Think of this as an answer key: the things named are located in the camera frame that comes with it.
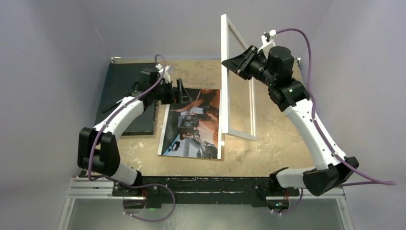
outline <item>beige table surface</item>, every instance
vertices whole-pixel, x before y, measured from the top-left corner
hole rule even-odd
[[[120,60],[119,63],[151,62]],[[186,88],[221,89],[219,60],[168,60],[175,70],[172,80],[182,78]],[[293,76],[301,80],[298,66]],[[230,74],[231,126],[250,131],[248,81]],[[158,156],[165,105],[157,109],[156,128],[150,136],[124,136],[118,141],[122,161],[143,175],[176,176],[269,176],[282,167],[312,166],[310,153],[288,118],[268,96],[265,85],[255,81],[257,136],[259,141],[223,137],[221,160]]]

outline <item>gray wall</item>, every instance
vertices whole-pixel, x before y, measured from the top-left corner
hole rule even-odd
[[[311,88],[332,137],[363,172],[398,182],[345,189],[360,230],[406,226],[405,7],[402,0],[336,0],[311,41]]]
[[[248,44],[270,29],[298,27],[312,37],[333,0],[83,0],[112,56],[220,58],[220,15],[228,14]],[[301,55],[300,36],[278,44]]]
[[[0,3],[0,229],[55,229],[109,56],[78,0]]]

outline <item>white metal frame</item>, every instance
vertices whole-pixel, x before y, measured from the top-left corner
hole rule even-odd
[[[124,199],[123,196],[112,196],[114,183],[101,178],[97,181],[90,182],[87,178],[71,178],[65,205],[58,223],[58,230],[67,230],[72,209],[75,201],[80,199]],[[290,196],[291,200],[298,199],[298,196]],[[141,196],[125,197],[125,199],[143,200]],[[267,196],[267,200],[280,200],[282,196]],[[312,195],[307,189],[303,190],[303,199],[335,199],[337,208],[345,230],[354,230],[350,214],[348,212],[345,200],[344,190],[342,188],[333,188],[321,196]]]
[[[233,23],[226,14],[221,15],[221,61],[229,59],[229,29],[232,35],[237,39],[244,49],[248,49],[248,45],[242,39],[241,35],[234,27]],[[221,108],[222,108],[222,133],[238,138],[257,141],[256,137],[256,121],[255,121],[255,97],[254,97],[254,80],[249,80],[249,108],[251,117],[251,133],[245,133],[235,130],[231,127],[230,117],[230,73],[228,69],[221,66]]]

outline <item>white bracket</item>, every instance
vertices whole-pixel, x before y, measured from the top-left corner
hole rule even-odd
[[[232,35],[241,44],[244,50],[248,49],[248,45],[242,39],[241,35],[234,27],[233,23],[226,14],[221,15],[221,61],[229,59],[229,30]],[[222,133],[228,134],[238,138],[257,141],[256,137],[256,122],[255,122],[255,97],[254,97],[254,81],[249,80],[249,108],[251,118],[251,133],[245,133],[235,130],[231,127],[230,119],[230,73],[225,66],[221,66],[221,119],[222,119]]]

